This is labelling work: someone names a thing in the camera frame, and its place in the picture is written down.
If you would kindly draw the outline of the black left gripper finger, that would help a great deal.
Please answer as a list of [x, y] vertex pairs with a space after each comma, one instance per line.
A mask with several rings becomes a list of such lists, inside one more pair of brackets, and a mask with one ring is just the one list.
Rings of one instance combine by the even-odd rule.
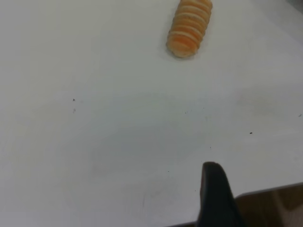
[[200, 187], [199, 227], [245, 227], [222, 166], [205, 162]]

